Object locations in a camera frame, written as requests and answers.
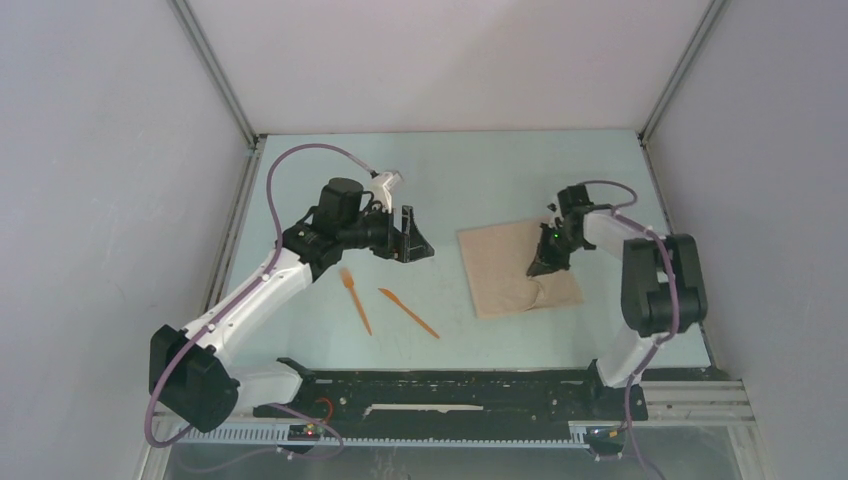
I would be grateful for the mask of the beige cloth napkin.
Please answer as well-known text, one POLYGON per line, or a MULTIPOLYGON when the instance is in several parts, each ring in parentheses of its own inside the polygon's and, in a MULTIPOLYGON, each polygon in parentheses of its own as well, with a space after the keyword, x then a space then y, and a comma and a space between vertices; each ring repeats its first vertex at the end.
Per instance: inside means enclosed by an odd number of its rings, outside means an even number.
POLYGON ((541 236, 540 218, 460 230, 459 248, 475 315, 493 319, 584 303, 576 277, 527 274, 541 236))

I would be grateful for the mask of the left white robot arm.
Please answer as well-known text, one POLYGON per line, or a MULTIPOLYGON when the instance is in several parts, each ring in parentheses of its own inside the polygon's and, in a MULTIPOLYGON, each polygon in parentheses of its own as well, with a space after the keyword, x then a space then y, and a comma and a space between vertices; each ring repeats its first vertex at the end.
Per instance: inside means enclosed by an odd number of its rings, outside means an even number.
POLYGON ((251 277, 219 304, 181 329, 165 325, 150 343, 150 392, 189 427, 210 432, 240 409, 278 403, 304 416, 316 403, 309 376, 293 360, 236 368, 233 360, 253 333, 295 295, 336 265, 347 250, 411 263, 434 256, 409 205, 393 206, 402 182, 396 171, 379 173, 369 186, 332 178, 317 205, 287 229, 251 277))

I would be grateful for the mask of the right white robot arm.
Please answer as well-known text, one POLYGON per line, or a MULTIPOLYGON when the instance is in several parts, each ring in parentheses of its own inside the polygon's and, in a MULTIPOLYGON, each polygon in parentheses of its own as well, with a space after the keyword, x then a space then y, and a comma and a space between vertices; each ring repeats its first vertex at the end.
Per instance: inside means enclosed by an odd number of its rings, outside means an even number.
POLYGON ((705 319, 708 300, 692 236, 662 235, 625 216, 621 204, 597 204, 589 185, 568 186, 549 204, 527 274, 567 271, 579 250, 601 249, 620 260, 624 325, 595 362, 599 380, 581 392, 585 411, 606 418, 622 403, 619 388, 637 384, 664 344, 705 319))

